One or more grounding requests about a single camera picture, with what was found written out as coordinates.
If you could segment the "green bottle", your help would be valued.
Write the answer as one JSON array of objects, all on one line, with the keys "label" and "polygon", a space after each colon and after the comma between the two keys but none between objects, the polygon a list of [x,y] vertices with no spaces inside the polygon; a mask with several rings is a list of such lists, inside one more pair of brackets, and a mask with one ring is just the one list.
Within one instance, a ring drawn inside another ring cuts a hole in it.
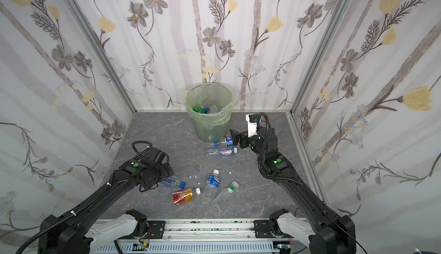
[{"label": "green bottle", "polygon": [[199,113],[199,114],[205,114],[206,113],[206,108],[203,106],[195,106],[193,108],[193,111]]}]

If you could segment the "clear bottle white cap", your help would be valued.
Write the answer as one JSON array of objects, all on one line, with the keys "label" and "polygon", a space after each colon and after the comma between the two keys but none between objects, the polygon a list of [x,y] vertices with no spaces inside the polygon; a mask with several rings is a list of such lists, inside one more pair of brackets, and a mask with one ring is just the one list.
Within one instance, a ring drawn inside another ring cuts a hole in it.
[{"label": "clear bottle white cap", "polygon": [[234,197],[235,191],[239,188],[239,184],[235,181],[233,181],[228,187],[224,188],[214,199],[213,201],[213,207],[218,210],[222,211],[226,208],[226,206],[229,204],[229,202]]}]

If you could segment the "crushed bottle blue cap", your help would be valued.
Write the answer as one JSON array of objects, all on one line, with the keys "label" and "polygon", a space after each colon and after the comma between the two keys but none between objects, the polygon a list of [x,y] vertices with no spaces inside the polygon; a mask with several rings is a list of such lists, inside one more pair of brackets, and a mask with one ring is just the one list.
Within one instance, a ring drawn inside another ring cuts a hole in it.
[{"label": "crushed bottle blue cap", "polygon": [[177,176],[168,177],[165,180],[161,181],[159,184],[176,190],[183,190],[186,188],[186,183]]}]

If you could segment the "clear crushed bottle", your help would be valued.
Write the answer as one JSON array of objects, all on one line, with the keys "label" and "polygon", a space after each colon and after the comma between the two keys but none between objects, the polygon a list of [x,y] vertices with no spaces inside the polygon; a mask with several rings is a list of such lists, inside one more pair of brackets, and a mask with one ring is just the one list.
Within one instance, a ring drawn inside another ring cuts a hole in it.
[{"label": "clear crushed bottle", "polygon": [[213,105],[209,108],[207,108],[207,114],[216,114],[219,112],[219,109],[216,105]]}]

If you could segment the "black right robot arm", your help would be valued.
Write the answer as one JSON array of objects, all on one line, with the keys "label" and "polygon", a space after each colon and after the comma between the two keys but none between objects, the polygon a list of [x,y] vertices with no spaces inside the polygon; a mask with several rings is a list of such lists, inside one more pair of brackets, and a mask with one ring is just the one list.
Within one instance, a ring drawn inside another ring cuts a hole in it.
[{"label": "black right robot arm", "polygon": [[260,174],[277,183],[294,200],[306,220],[281,209],[271,215],[274,236],[288,235],[312,254],[355,254],[361,246],[349,216],[340,216],[326,205],[300,178],[293,164],[279,152],[278,138],[267,114],[248,114],[247,131],[231,130],[233,145],[249,148],[257,155]]}]

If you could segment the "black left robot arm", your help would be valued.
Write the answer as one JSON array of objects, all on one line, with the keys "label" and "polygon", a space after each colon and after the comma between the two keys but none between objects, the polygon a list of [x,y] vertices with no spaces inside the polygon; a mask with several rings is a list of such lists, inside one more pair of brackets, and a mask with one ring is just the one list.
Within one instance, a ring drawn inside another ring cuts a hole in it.
[{"label": "black left robot arm", "polygon": [[59,217],[48,216],[40,224],[39,232],[24,242],[17,253],[24,253],[35,241],[39,254],[90,253],[98,241],[88,231],[105,211],[135,187],[147,192],[173,175],[169,155],[148,141],[145,145],[146,149],[137,151],[113,171],[109,180],[79,205]]}]

